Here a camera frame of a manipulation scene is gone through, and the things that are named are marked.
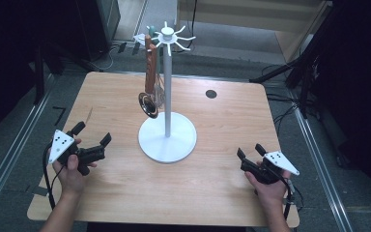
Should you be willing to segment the metal floor rail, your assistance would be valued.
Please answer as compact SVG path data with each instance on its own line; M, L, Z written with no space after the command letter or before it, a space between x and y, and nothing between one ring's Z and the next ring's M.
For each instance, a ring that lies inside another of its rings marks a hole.
M0 193L16 166L21 153L40 120L51 93L33 104L27 94L0 123Z
M355 232L308 120L302 116L299 107L295 109L295 115L339 232Z

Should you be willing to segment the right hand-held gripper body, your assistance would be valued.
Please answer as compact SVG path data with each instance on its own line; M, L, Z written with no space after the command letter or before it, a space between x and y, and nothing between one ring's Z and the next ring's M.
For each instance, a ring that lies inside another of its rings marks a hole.
M262 184L269 185L276 183L282 178L284 170L299 176L300 172L284 156L281 151L266 153L260 165L249 160L241 160L241 170L252 173Z

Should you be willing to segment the black tripod stand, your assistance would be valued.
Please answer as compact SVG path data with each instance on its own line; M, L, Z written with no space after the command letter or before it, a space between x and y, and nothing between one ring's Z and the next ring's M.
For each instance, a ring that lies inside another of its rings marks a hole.
M306 108L308 88L310 86L311 76L314 72L314 63L318 57L317 49L320 43L321 36L318 33L315 33L298 58L271 72L268 72L256 78L250 78L249 82L264 83L274 77L277 77L280 74L290 72L285 81L285 85L287 88L293 89L301 84L299 99L300 113L304 118L307 118Z

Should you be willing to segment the person's right hand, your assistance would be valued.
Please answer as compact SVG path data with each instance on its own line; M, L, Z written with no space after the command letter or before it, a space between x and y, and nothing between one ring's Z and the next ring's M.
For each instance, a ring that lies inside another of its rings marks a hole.
M256 190L260 204L264 209L276 209L277 207L282 207L283 197L287 187L281 180L273 184L265 185L260 183L255 176L248 171L245 171L244 175Z

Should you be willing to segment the white utensil rack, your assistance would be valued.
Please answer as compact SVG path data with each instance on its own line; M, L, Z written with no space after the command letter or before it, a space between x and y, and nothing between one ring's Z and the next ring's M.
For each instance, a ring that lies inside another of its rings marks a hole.
M182 38L178 34L185 27L175 31L167 22L157 31L158 43L161 48L161 72L163 81L164 104L158 108L155 119L148 117L141 125L138 133L140 148L150 159L159 163L174 163L185 159L193 151L197 132L193 123L183 114L172 110L172 48L173 44L183 50L178 43L181 41L193 41L194 37Z

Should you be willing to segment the dark cabinet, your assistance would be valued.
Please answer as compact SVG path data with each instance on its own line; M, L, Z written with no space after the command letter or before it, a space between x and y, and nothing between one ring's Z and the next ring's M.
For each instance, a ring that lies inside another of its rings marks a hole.
M94 61L110 50L121 19L118 0L75 0L81 57Z

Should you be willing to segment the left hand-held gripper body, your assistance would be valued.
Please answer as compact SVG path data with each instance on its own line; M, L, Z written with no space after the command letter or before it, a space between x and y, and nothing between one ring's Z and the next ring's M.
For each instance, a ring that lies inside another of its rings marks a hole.
M105 158L105 147L100 144L91 148L79 148L75 139L66 132L56 130L53 135L48 162L59 161L66 165L70 155L77 155L79 165L77 170L87 176L90 173L89 165Z

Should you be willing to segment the steel whisk teal handle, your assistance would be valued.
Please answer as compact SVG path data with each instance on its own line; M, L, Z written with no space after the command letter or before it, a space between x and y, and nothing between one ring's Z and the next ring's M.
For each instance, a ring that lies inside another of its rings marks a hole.
M148 32L150 37L152 38L152 43L154 45L157 45L158 39L157 39L157 29L154 26L148 26ZM155 91L154 91L154 97L155 97L155 104L158 108L162 108L164 104L164 90L163 90L163 81L160 76L161 72L161 48L157 48L157 64L156 64L156 83L155 83Z

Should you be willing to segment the person's left hand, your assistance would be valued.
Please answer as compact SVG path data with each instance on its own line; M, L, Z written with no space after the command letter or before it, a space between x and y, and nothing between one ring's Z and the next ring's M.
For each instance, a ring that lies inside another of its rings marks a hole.
M52 164L61 183L63 198L79 198L85 188L85 177L77 170L78 165L77 155L70 155L66 166L59 161Z

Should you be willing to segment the round steel utensil wooden handle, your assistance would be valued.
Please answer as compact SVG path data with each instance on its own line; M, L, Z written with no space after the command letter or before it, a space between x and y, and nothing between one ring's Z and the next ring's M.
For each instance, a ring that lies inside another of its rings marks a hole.
M155 119L158 115L157 106L154 100L154 91L156 83L156 55L155 47L148 48L146 52L146 79L145 91L138 95L138 101L145 114Z

